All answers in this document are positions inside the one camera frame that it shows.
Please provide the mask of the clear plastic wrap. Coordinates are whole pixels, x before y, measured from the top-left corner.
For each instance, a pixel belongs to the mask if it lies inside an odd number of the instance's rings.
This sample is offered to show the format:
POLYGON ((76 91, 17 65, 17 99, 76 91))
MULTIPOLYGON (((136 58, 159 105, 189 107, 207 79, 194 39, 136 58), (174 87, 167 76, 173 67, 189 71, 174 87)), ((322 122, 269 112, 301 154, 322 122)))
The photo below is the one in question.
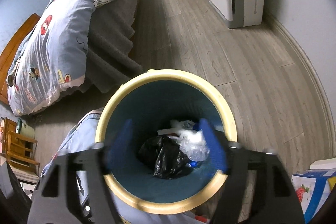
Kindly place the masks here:
POLYGON ((170 122, 173 132, 168 135, 191 161, 205 161, 210 153, 202 130, 199 124, 193 121, 176 121, 170 122))

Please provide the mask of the black plastic bag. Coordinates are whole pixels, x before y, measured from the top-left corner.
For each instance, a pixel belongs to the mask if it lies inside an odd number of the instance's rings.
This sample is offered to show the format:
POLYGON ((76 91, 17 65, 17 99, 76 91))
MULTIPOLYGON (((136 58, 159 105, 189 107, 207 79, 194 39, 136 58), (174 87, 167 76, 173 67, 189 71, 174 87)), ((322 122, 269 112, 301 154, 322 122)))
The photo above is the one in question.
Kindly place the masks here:
POLYGON ((153 172, 154 177, 161 179, 186 176, 202 165, 202 162, 191 161, 179 150, 179 145, 165 135, 147 139, 139 149, 137 159, 153 172))

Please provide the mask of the strawberry printed carton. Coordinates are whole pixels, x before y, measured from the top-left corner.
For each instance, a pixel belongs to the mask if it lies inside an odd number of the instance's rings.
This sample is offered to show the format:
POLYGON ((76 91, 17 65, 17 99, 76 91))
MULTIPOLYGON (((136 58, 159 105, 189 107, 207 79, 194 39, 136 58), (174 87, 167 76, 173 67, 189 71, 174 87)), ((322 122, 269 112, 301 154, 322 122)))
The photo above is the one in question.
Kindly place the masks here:
POLYGON ((305 223, 308 223, 325 203, 335 185, 335 168, 306 170, 291 176, 291 183, 301 204, 305 223))

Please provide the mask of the small wooden chair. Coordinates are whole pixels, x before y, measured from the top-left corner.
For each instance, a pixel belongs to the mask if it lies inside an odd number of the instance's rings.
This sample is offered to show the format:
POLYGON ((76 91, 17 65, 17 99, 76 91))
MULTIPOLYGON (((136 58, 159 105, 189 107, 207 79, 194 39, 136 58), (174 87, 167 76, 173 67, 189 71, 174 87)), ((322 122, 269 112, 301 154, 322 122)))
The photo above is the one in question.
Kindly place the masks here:
POLYGON ((17 123, 1 117, 1 155, 12 167, 37 174, 40 163, 35 160, 37 140, 16 133, 17 123))

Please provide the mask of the grey blanket on bed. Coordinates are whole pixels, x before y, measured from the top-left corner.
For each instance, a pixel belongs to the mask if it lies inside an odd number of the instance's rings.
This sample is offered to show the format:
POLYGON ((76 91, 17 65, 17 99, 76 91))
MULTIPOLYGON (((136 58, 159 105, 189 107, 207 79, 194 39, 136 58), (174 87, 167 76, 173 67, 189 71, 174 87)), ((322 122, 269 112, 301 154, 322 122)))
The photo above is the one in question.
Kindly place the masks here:
POLYGON ((129 81, 142 66, 129 57, 139 0, 116 0, 98 8, 91 18, 85 80, 77 90, 95 86, 101 93, 129 81))

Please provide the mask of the wooden bed headboard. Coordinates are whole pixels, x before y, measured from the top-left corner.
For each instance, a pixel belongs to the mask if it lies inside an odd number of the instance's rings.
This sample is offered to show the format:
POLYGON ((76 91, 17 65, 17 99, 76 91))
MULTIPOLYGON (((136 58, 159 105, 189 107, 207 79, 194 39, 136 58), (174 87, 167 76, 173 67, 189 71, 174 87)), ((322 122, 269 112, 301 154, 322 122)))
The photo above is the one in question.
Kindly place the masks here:
POLYGON ((7 72, 10 68, 11 63, 13 62, 14 56, 21 42, 29 34, 29 32, 32 31, 32 29, 37 24, 39 19, 40 19, 40 16, 38 14, 36 13, 32 14, 17 30, 17 32, 10 39, 5 49, 1 53, 1 57, 0 57, 0 67, 1 67, 0 98, 1 98, 1 102, 5 105, 9 105, 8 98, 7 98, 7 83, 6 83, 7 72))

